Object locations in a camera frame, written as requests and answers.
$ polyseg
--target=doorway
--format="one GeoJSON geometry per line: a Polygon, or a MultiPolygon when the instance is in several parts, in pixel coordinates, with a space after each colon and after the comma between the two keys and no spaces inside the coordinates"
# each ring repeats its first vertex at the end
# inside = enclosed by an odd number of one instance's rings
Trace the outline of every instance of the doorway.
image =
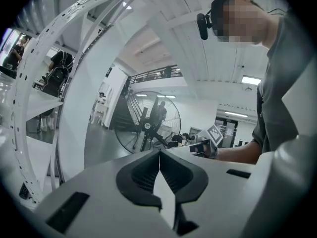
{"type": "Polygon", "coordinates": [[[218,144],[218,148],[233,147],[234,139],[236,137],[238,121],[216,117],[214,124],[218,127],[220,133],[223,135],[223,139],[218,144]]]}

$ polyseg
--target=industrial fan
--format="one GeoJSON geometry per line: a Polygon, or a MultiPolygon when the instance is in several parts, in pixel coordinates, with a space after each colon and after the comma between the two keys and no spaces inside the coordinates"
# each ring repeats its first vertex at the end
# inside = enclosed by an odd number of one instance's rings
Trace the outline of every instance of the industrial fan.
{"type": "Polygon", "coordinates": [[[113,128],[120,144],[131,153],[166,148],[180,133],[181,120],[174,103],[152,91],[129,93],[118,101],[113,128]]]}

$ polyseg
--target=gray shirt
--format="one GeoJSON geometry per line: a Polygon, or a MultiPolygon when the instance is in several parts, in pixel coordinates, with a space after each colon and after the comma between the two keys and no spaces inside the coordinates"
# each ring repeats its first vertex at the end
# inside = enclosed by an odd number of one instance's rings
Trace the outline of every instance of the gray shirt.
{"type": "Polygon", "coordinates": [[[282,97],[304,71],[313,52],[305,29],[293,12],[288,12],[280,19],[277,38],[267,53],[265,77],[258,85],[258,122],[252,136],[263,153],[275,151],[298,134],[282,97]]]}

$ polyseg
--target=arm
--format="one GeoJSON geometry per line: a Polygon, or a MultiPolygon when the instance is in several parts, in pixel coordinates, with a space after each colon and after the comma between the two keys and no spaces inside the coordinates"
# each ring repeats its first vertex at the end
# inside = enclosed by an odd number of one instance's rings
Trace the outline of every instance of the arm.
{"type": "Polygon", "coordinates": [[[246,145],[235,148],[219,149],[216,160],[256,164],[261,152],[260,145],[252,141],[246,145]]]}
{"type": "Polygon", "coordinates": [[[49,65],[49,71],[51,71],[53,69],[53,67],[54,67],[54,62],[51,61],[50,65],[49,65]]]}
{"type": "Polygon", "coordinates": [[[51,71],[54,68],[55,64],[58,64],[63,57],[63,51],[58,51],[52,58],[51,58],[51,63],[49,65],[49,71],[51,71]]]}
{"type": "Polygon", "coordinates": [[[19,61],[22,59],[22,56],[20,56],[16,50],[12,50],[12,52],[15,54],[16,58],[18,58],[19,61]]]}

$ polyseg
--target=white shelf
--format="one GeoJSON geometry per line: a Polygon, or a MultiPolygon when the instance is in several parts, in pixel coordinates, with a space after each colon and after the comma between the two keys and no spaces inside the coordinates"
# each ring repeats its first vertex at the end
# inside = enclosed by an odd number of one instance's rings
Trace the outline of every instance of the white shelf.
{"type": "Polygon", "coordinates": [[[28,103],[26,120],[32,119],[33,117],[36,117],[43,112],[56,108],[62,104],[63,102],[60,102],[59,98],[32,88],[28,103]]]}
{"type": "Polygon", "coordinates": [[[31,137],[26,137],[26,142],[28,145],[29,158],[36,180],[38,181],[41,190],[43,190],[45,178],[50,164],[53,145],[44,143],[31,137]]]}

